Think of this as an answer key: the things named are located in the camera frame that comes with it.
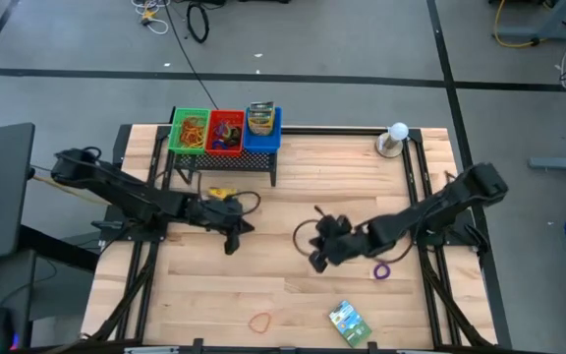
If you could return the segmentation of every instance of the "wooden tabletop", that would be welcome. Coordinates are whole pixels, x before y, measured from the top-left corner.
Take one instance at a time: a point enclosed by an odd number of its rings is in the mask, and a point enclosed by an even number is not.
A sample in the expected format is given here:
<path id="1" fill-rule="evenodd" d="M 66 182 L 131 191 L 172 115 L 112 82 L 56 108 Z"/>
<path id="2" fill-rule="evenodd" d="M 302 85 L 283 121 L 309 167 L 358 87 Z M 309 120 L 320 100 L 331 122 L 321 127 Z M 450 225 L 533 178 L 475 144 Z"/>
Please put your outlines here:
<path id="1" fill-rule="evenodd" d="M 147 177 L 156 128 L 136 125 L 130 134 L 123 170 L 142 180 Z M 451 145 L 445 129 L 422 129 L 422 133 L 431 185 L 437 192 L 446 183 L 444 172 L 456 173 Z M 239 250 L 226 256 L 224 236 L 170 225 L 156 263 L 144 343 L 191 345 L 194 338 L 204 338 L 204 345 L 346 348 L 327 315 L 348 300 L 372 329 L 368 340 L 380 348 L 431 348 L 417 252 L 393 265 L 388 279 L 375 280 L 375 262 L 365 258 L 331 265 L 317 274 L 292 244 L 294 228 L 303 220 L 318 218 L 314 205 L 327 213 L 347 214 L 354 224 L 410 205 L 403 159 L 380 157 L 373 147 L 375 139 L 284 135 L 274 188 L 267 173 L 204 172 L 203 188 L 232 187 L 261 194 L 258 210 L 246 216 L 255 231 L 242 235 Z M 421 195 L 413 148 L 412 159 Z M 177 173 L 171 188 L 192 190 Z M 241 201 L 246 208 L 255 202 L 251 196 L 242 196 Z M 314 233 L 311 226 L 300 232 L 308 251 L 306 241 Z M 382 256 L 400 254 L 408 237 Z M 121 299 L 132 249 L 132 242 L 115 242 L 101 257 L 82 332 L 94 333 Z M 482 336 L 495 342 L 477 255 L 458 246 L 445 247 L 445 253 L 457 304 Z M 131 311 L 129 336 L 134 334 L 138 302 Z M 448 343 L 444 307 L 437 296 L 436 302 Z M 249 328 L 249 321 L 259 313 L 271 316 L 266 333 Z M 265 319 L 257 319 L 255 326 L 264 323 Z"/>

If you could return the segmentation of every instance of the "gray floor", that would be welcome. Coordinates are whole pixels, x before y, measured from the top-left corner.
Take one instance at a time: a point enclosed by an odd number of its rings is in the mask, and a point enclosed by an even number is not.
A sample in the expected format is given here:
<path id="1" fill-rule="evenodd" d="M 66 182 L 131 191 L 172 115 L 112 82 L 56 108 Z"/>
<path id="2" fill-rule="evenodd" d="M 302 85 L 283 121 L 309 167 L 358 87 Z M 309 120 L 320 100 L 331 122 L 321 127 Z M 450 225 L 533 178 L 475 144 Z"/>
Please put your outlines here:
<path id="1" fill-rule="evenodd" d="M 556 84 L 565 42 L 502 48 L 489 35 L 495 8 L 485 0 L 436 3 L 456 81 Z M 0 0 L 0 16 L 7 4 Z M 176 7 L 185 13 L 185 4 Z M 509 4 L 502 22 L 535 23 L 545 14 Z M 185 41 L 202 73 L 443 78 L 425 0 L 231 1 L 209 17 L 207 43 Z M 174 38 L 138 25 L 128 0 L 22 0 L 0 34 L 0 68 L 189 72 Z M 273 99 L 285 108 L 286 124 L 446 127 L 459 159 L 444 88 L 206 85 L 220 107 Z M 566 173 L 526 165 L 530 156 L 566 156 L 566 93 L 460 89 L 458 98 L 474 161 L 492 161 L 511 189 L 486 216 L 513 346 L 566 353 Z M 33 122 L 32 162 L 47 167 L 62 148 L 94 145 L 108 158 L 120 124 L 167 121 L 173 105 L 210 103 L 194 81 L 0 77 L 0 126 Z M 89 223 L 102 214 L 102 207 L 28 183 L 24 222 L 48 234 L 92 232 Z M 72 278 L 83 285 L 67 286 Z M 55 279 L 37 286 L 32 317 L 46 319 L 36 323 L 35 344 L 75 335 L 90 281 L 59 266 Z"/>

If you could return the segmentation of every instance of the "white ball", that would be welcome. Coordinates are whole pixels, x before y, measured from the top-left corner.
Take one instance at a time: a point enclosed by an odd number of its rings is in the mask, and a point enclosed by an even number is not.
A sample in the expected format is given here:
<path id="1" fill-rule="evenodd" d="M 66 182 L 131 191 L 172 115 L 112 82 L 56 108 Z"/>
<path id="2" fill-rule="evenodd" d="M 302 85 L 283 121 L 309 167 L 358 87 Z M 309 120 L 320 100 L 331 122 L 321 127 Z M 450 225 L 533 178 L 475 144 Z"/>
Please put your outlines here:
<path id="1" fill-rule="evenodd" d="M 394 125 L 392 127 L 390 127 L 390 138 L 394 141 L 402 141 L 406 138 L 408 138 L 408 134 L 410 133 L 410 130 L 408 129 L 408 126 L 398 122 L 398 123 L 394 123 Z"/>

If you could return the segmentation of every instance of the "yellow cable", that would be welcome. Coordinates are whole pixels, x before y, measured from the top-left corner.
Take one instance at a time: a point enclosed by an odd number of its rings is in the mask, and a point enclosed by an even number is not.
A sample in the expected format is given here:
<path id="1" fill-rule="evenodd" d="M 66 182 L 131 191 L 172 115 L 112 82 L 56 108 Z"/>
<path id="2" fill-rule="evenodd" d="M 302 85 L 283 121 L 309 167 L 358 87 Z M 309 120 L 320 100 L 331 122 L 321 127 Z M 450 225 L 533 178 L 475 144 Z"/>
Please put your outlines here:
<path id="1" fill-rule="evenodd" d="M 494 28 L 492 29 L 492 34 L 495 36 L 495 40 L 497 41 L 497 43 L 499 43 L 499 45 L 501 46 L 505 46 L 507 48 L 527 48 L 530 46 L 533 46 L 534 44 L 532 42 L 526 42 L 526 43 L 506 43 L 503 42 L 500 38 L 499 38 L 499 34 L 497 34 L 497 25 L 499 25 L 499 16 L 501 16 L 501 9 L 503 8 L 503 5 L 506 3 L 506 0 L 501 0 L 501 2 L 499 2 L 499 8 L 497 9 L 497 15 L 495 15 L 495 25 Z"/>
<path id="2" fill-rule="evenodd" d="M 94 198 L 89 198 L 89 197 L 87 197 L 87 196 L 85 196 L 85 195 L 82 195 L 82 194 L 80 194 L 80 193 L 74 192 L 74 191 L 70 190 L 69 188 L 65 188 L 65 187 L 63 187 L 62 185 L 59 185 L 58 183 L 52 181 L 51 179 L 42 178 L 42 177 L 39 177 L 39 176 L 33 176 L 32 178 L 35 179 L 36 181 L 40 181 L 40 182 L 46 183 L 46 184 L 48 184 L 48 185 L 50 185 L 50 186 L 52 186 L 52 187 L 54 187 L 54 188 L 57 188 L 57 189 L 59 189 L 59 190 L 65 192 L 65 193 L 67 193 L 67 194 L 70 194 L 70 195 L 72 195 L 72 196 L 76 196 L 76 197 L 78 197 L 78 198 L 80 198 L 80 199 L 83 199 L 83 200 L 85 200 L 85 201 L 87 201 L 87 202 L 91 202 L 91 203 L 94 203 L 94 204 L 97 204 L 97 205 L 101 205 L 101 206 L 110 206 L 110 203 L 108 203 L 108 202 L 96 200 L 96 199 L 94 199 Z"/>

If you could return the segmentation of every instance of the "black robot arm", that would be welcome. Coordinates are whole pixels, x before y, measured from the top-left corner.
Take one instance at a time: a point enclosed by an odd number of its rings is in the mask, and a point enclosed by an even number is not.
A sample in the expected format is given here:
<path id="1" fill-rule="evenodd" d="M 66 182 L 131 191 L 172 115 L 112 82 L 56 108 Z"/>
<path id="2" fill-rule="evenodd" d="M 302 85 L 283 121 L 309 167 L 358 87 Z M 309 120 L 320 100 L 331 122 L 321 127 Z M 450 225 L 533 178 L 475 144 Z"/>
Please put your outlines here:
<path id="1" fill-rule="evenodd" d="M 239 235 L 254 230 L 242 219 L 242 204 L 233 196 L 205 201 L 198 193 L 158 190 L 99 160 L 95 147 L 63 150 L 56 157 L 51 171 L 54 181 L 97 194 L 118 207 L 139 229 L 164 231 L 168 222 L 181 222 L 215 230 L 227 237 L 227 255 L 239 248 Z"/>
<path id="2" fill-rule="evenodd" d="M 464 171 L 442 191 L 398 214 L 381 215 L 355 227 L 344 215 L 337 218 L 324 215 L 315 227 L 319 236 L 310 240 L 316 247 L 310 254 L 311 265 L 317 272 L 323 272 L 327 261 L 338 266 L 358 256 L 374 258 L 392 249 L 408 230 L 413 231 L 413 242 L 424 243 L 425 238 L 421 238 L 420 233 L 441 231 L 452 225 L 456 215 L 467 207 L 501 202 L 507 191 L 508 187 L 491 164 L 478 164 Z M 427 252 L 420 252 L 420 257 L 424 281 L 431 284 L 467 339 L 474 346 L 491 346 L 446 291 Z"/>

